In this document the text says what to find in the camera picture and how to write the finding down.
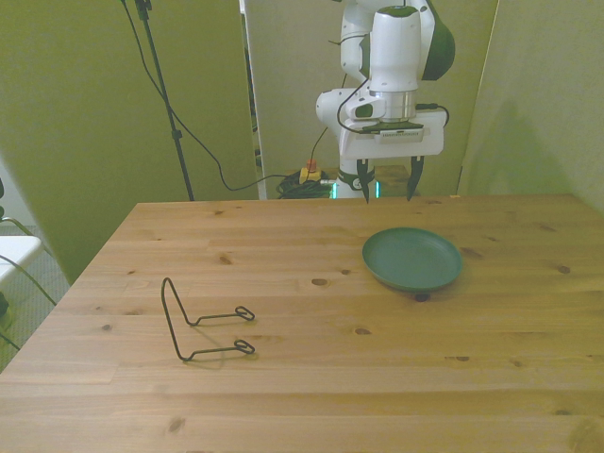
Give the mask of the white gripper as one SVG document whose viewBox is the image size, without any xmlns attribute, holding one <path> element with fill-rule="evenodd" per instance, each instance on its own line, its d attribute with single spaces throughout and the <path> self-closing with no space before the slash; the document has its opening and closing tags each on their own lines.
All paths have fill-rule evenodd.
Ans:
<svg viewBox="0 0 604 453">
<path fill-rule="evenodd" d="M 357 175 L 366 203 L 369 203 L 369 183 L 372 178 L 368 159 L 411 157 L 411 173 L 406 196 L 410 201 L 421 179 L 423 156 L 440 154 L 445 146 L 445 112 L 422 110 L 411 121 L 422 128 L 399 128 L 378 134 L 359 134 L 343 129 L 339 138 L 339 153 L 343 159 L 357 159 Z"/>
</svg>

